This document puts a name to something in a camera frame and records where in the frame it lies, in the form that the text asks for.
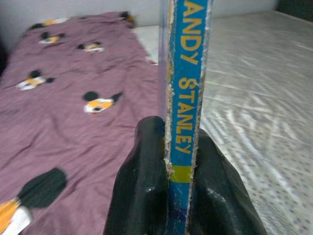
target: yellow stripe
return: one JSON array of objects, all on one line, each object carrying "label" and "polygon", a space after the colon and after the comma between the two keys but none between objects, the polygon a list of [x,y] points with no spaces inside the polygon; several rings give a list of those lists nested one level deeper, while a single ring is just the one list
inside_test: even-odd
[{"label": "yellow stripe", "polygon": [[176,183],[190,183],[191,166],[173,165],[172,170],[171,181]]}]

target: wall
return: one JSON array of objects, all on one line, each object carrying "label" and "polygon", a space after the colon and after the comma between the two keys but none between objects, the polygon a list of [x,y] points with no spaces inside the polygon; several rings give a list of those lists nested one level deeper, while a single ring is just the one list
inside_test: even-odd
[{"label": "wall", "polygon": [[[277,0],[215,0],[214,16],[274,9]],[[129,10],[138,25],[158,24],[160,0],[0,0],[0,36],[10,51],[21,33],[46,19]]]}]

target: white mattress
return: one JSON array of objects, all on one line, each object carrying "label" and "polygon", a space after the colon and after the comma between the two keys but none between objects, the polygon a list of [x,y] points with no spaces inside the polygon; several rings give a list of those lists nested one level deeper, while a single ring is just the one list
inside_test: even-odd
[{"label": "white mattress", "polygon": [[[158,27],[134,32],[157,60]],[[313,24],[214,19],[201,127],[239,171],[269,235],[313,234]]]}]

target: purple blanket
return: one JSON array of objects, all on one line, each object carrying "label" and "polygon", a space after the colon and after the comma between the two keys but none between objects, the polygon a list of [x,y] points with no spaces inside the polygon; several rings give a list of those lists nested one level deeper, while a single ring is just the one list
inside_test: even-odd
[{"label": "purple blanket", "polygon": [[28,31],[10,57],[0,82],[0,203],[54,167],[68,181],[48,208],[32,210],[23,235],[101,235],[136,124],[157,113],[157,67],[119,15]]}]

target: mattress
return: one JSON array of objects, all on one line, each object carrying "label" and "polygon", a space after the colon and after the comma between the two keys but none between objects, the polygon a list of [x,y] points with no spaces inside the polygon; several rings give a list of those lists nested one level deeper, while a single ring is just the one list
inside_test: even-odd
[{"label": "mattress", "polygon": [[[157,60],[158,27],[134,29]],[[313,25],[276,12],[213,19],[201,127],[269,235],[313,234]]]},{"label": "mattress", "polygon": [[23,235],[103,233],[135,127],[157,114],[157,66],[129,26],[120,13],[38,24],[11,54],[0,82],[0,204],[51,169],[67,181],[31,210]]}]

